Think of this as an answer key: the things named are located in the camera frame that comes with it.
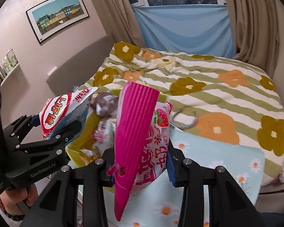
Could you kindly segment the person's left hand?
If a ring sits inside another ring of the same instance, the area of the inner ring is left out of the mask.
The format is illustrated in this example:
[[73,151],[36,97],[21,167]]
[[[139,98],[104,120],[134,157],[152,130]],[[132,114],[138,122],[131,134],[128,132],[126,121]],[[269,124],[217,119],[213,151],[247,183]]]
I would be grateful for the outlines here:
[[29,187],[23,189],[5,190],[0,199],[5,208],[11,208],[19,202],[25,201],[31,207],[38,198],[36,184],[31,184]]

